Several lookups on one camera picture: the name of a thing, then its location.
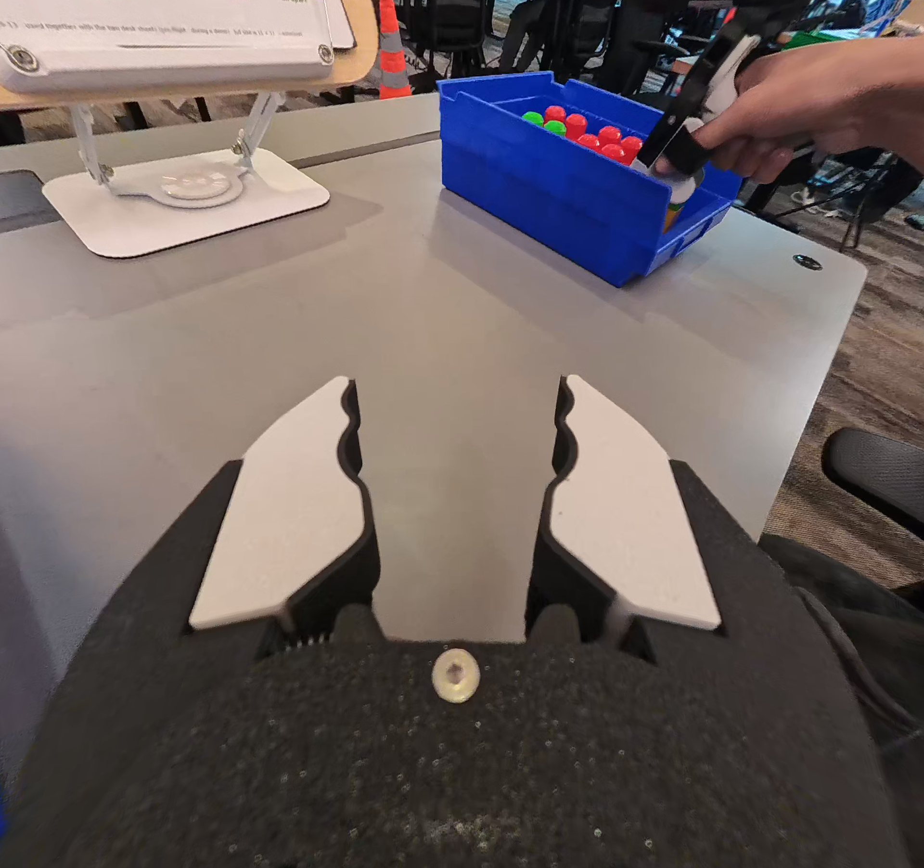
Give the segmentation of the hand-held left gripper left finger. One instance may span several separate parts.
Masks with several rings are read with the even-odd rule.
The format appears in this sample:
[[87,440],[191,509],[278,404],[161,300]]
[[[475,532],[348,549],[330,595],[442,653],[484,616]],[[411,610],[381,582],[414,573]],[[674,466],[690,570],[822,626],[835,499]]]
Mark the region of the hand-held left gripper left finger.
[[356,383],[337,376],[285,412],[241,459],[200,591],[194,631],[274,620],[299,641],[372,603],[380,558],[360,479]]

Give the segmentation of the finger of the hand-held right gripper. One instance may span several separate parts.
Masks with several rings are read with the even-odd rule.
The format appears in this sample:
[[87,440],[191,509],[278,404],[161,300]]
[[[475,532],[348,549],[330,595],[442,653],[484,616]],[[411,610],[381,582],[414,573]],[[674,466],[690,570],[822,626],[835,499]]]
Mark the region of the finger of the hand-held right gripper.
[[705,170],[700,167],[692,173],[686,173],[676,168],[662,171],[652,166],[652,177],[670,189],[668,205],[685,205],[704,180]]

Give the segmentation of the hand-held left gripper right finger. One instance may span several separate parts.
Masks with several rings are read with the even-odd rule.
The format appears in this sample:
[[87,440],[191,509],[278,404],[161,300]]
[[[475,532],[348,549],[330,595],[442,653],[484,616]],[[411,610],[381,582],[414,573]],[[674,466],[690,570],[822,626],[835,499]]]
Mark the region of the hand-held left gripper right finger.
[[561,376],[552,480],[540,508],[526,635],[567,606],[579,638],[622,643],[637,620],[718,632],[722,617],[671,459],[628,412]]

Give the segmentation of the blue plastic storage bin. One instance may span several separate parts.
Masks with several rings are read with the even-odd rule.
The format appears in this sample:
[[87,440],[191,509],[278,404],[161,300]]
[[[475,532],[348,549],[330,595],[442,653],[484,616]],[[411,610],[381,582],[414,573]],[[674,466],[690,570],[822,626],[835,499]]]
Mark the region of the blue plastic storage bin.
[[707,165],[664,230],[670,192],[639,171],[525,120],[561,106],[596,134],[648,137],[661,113],[551,72],[456,78],[440,95],[443,185],[613,286],[648,276],[716,227],[743,180]]

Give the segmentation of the grey desk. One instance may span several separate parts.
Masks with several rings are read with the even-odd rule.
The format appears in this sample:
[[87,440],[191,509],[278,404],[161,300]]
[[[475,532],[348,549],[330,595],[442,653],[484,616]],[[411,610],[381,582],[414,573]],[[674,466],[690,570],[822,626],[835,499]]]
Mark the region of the grey desk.
[[733,210],[615,288],[446,192],[439,116],[435,95],[280,114],[266,143],[329,203],[147,258],[2,223],[6,780],[112,592],[333,376],[357,382],[391,634],[521,636],[562,375],[759,538],[866,268]]

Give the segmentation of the person's right hand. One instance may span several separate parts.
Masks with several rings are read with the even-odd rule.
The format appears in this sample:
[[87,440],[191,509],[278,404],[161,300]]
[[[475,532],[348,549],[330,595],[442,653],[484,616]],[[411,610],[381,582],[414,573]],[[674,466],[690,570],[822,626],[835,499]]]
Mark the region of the person's right hand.
[[805,142],[829,155],[886,148],[875,94],[882,46],[829,42],[757,60],[733,103],[694,139],[714,166],[759,184],[774,181]]

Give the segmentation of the red toy block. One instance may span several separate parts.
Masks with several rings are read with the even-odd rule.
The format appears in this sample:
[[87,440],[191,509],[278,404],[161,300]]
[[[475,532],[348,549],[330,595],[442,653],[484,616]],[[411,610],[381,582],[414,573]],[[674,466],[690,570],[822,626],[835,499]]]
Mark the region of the red toy block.
[[628,154],[629,165],[631,165],[637,158],[641,146],[643,145],[643,141],[639,137],[632,134],[626,135],[618,127],[610,125],[601,128],[596,136],[602,139],[604,134],[607,134],[611,139],[618,138],[621,140],[622,146]]
[[575,143],[619,164],[629,165],[628,154],[618,138],[611,139],[607,134],[604,134],[603,138],[600,139],[596,135],[584,133],[577,138]]
[[586,118],[578,113],[568,113],[560,105],[550,105],[544,112],[542,128],[555,135],[578,142],[587,133]]

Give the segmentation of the orange traffic cone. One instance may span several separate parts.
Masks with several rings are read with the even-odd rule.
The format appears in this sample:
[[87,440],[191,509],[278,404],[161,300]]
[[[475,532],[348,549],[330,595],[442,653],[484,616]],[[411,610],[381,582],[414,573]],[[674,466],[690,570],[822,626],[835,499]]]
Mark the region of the orange traffic cone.
[[379,98],[389,100],[410,97],[412,88],[395,0],[379,0],[379,17],[379,68],[381,71]]

